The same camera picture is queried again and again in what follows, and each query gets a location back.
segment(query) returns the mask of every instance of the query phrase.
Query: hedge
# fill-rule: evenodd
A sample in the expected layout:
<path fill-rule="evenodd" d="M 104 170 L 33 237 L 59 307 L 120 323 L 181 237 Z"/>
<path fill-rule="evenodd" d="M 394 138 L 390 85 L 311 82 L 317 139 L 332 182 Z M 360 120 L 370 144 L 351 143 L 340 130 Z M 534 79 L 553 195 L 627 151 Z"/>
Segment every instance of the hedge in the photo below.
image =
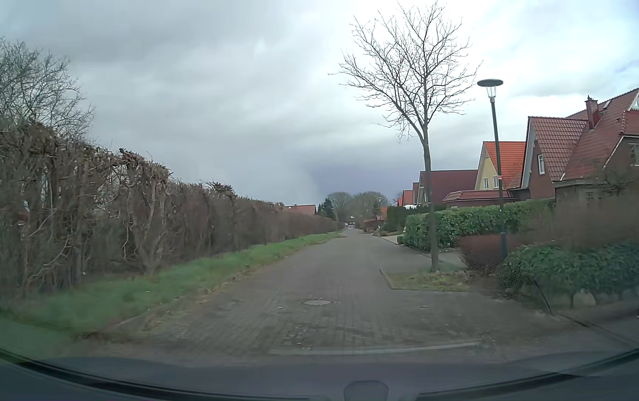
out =
<path fill-rule="evenodd" d="M 525 228 L 537 213 L 552 210 L 554 199 L 531 199 L 506 203 L 505 227 L 508 232 L 518 232 Z M 406 217 L 404 243 L 408 246 L 429 251 L 429 222 L 427 213 Z M 497 205 L 451 208 L 436 212 L 436 234 L 440 248 L 453 248 L 462 237 L 469 235 L 495 234 L 500 232 L 500 207 Z"/>
<path fill-rule="evenodd" d="M 445 208 L 445 205 L 440 205 L 436 207 L 436 210 L 439 211 Z M 406 216 L 428 212 L 429 206 L 416 206 L 415 208 L 410 209 L 407 209 L 404 206 L 389 206 L 386 209 L 386 223 L 384 226 L 391 228 L 392 231 L 400 231 L 404 229 Z"/>
<path fill-rule="evenodd" d="M 511 252 L 498 271 L 502 288 L 519 289 L 532 279 L 549 291 L 619 293 L 639 284 L 639 245 L 622 243 L 589 251 L 526 245 Z"/>

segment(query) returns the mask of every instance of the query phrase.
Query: street lamp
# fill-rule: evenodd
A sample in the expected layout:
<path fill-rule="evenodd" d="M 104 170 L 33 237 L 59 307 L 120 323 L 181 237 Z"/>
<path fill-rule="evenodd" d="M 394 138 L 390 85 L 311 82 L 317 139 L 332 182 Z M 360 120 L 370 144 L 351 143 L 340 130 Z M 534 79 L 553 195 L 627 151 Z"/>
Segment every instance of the street lamp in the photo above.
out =
<path fill-rule="evenodd" d="M 478 81 L 479 87 L 488 90 L 488 97 L 491 100 L 491 109 L 493 110 L 493 132 L 495 133 L 495 153 L 498 158 L 498 193 L 500 194 L 500 242 L 502 249 L 502 259 L 508 257 L 508 242 L 505 238 L 505 215 L 502 212 L 502 168 L 500 164 L 500 141 L 498 140 L 498 120 L 495 118 L 495 93 L 497 88 L 502 85 L 502 79 L 482 79 Z"/>

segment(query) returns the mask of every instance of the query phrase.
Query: road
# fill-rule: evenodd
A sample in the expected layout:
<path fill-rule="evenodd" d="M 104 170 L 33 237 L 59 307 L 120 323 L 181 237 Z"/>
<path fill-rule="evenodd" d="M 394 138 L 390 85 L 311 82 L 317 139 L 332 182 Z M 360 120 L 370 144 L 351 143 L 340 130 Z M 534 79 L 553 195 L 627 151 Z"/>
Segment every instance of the road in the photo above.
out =
<path fill-rule="evenodd" d="M 222 287 L 157 322 L 142 340 L 87 343 L 75 353 L 190 366 L 329 359 L 489 363 L 634 346 L 515 301 L 392 290 L 379 269 L 417 271 L 430 260 L 358 230 L 345 235 Z M 639 342 L 639 320 L 615 324 Z"/>

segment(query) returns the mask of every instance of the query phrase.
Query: cloud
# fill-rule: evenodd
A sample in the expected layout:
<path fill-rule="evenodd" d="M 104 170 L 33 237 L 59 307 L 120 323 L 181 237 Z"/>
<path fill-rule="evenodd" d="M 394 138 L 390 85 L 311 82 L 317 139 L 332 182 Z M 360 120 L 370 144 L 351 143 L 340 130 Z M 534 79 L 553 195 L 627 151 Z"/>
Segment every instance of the cloud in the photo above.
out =
<path fill-rule="evenodd" d="M 421 3 L 409 2 L 407 5 Z M 567 115 L 590 95 L 639 87 L 639 1 L 451 2 L 498 89 L 501 138 L 524 140 L 527 115 Z M 352 16 L 393 1 L 0 0 L 0 35 L 66 54 L 96 106 L 91 137 L 220 180 L 254 198 L 319 203 L 334 190 L 410 188 L 423 169 L 379 110 L 339 85 Z M 484 89 L 465 115 L 431 126 L 435 169 L 477 166 L 493 139 Z"/>

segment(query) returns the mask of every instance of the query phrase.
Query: red tiled roof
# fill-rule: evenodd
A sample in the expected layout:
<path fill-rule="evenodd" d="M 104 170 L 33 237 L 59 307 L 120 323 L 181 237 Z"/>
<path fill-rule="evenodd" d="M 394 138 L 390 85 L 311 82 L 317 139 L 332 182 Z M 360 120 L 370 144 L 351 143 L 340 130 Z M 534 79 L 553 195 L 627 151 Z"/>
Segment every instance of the red tiled roof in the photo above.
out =
<path fill-rule="evenodd" d="M 639 135 L 639 110 L 627 111 L 638 94 L 639 88 L 636 88 L 597 104 L 599 121 L 593 131 L 588 131 L 588 127 L 584 128 L 569 162 L 564 167 L 564 177 L 557 177 L 558 180 L 592 175 L 595 168 L 604 165 L 621 135 Z M 587 112 L 583 110 L 570 117 L 583 118 L 586 121 Z"/>
<path fill-rule="evenodd" d="M 475 180 L 478 179 L 478 170 L 432 170 L 431 171 L 431 198 L 434 205 L 443 202 L 443 198 L 457 190 L 470 190 L 475 188 Z M 426 182 L 426 171 L 422 171 L 419 182 Z"/>
<path fill-rule="evenodd" d="M 498 170 L 498 158 L 495 151 L 495 141 L 483 141 L 485 150 L 491 157 L 495 171 Z M 524 141 L 500 141 L 500 164 L 502 170 L 502 185 L 504 188 L 516 188 L 522 180 L 522 165 L 525 162 Z"/>
<path fill-rule="evenodd" d="M 402 193 L 402 198 L 399 202 L 399 206 L 404 206 L 404 205 L 413 205 L 413 190 L 404 189 L 404 192 Z"/>
<path fill-rule="evenodd" d="M 285 207 L 292 213 L 299 213 L 303 215 L 317 214 L 317 207 L 315 205 L 292 205 Z"/>
<path fill-rule="evenodd" d="M 413 187 L 413 194 L 412 194 L 412 202 L 411 205 L 416 205 L 418 202 L 416 201 L 416 198 L 419 196 L 419 183 L 413 183 L 412 184 Z"/>
<path fill-rule="evenodd" d="M 528 120 L 535 129 L 550 179 L 559 181 L 587 120 L 558 117 L 528 117 Z"/>
<path fill-rule="evenodd" d="M 504 190 L 502 192 L 503 198 L 513 198 L 512 194 L 509 190 Z M 451 192 L 443 198 L 443 202 L 450 201 L 475 201 L 478 199 L 499 199 L 500 191 L 497 189 L 476 189 L 476 190 L 458 190 L 456 192 Z"/>

